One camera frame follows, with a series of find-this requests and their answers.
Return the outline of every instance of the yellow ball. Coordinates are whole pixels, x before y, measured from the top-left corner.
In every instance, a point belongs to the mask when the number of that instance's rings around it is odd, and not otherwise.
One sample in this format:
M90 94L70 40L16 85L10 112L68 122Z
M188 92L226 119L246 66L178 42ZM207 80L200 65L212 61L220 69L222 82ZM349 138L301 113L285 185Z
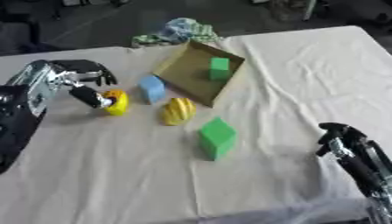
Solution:
M130 99L128 98L127 93L121 89L106 91L102 96L105 98L115 98L115 104L105 108L112 116L121 116L127 111Z
M171 98L164 105L162 119L166 125L179 125L194 116L196 106L187 98Z

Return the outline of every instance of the yellow banana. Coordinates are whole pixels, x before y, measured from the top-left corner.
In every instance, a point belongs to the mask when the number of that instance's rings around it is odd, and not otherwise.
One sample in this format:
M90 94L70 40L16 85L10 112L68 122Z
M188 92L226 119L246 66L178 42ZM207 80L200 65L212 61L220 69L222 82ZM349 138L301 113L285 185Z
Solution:
M162 111L163 122L166 125L179 125L194 116L196 106L187 98L171 98Z

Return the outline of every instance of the green block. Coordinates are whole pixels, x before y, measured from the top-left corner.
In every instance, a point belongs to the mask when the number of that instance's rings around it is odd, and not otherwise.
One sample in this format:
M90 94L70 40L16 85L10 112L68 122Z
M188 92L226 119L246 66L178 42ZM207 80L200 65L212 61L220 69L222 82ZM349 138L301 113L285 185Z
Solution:
M212 160L223 157L235 144L235 130L219 117L206 123L199 135L201 147Z
M230 60L224 58L211 58L210 80L228 80L230 78Z

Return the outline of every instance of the cardboard box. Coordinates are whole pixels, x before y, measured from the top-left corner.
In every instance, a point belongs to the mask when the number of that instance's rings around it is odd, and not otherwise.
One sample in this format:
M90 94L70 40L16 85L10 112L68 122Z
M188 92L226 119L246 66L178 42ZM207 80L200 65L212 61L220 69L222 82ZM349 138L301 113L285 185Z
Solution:
M214 57L230 59L232 76L229 80L208 79L210 60ZM229 86L234 85L235 77L238 76L236 72L244 60L232 53L191 40L153 73L195 101L212 107L228 91Z

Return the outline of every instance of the table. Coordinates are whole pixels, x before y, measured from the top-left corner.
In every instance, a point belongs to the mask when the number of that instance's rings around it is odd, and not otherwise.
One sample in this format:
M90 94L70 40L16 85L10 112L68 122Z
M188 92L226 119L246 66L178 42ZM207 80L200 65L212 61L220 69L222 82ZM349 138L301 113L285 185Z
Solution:
M178 127L158 123L137 81L176 46L0 58L5 82L32 60L89 59L118 76L133 105L102 116L58 95L20 159L0 176L0 219L14 223L318 223L365 216L365 199L332 157L317 158L321 122L348 123L392 155L392 58L362 29L336 27L226 38L246 58L214 109ZM180 96L169 90L167 99ZM207 162L195 132L215 116L235 149Z

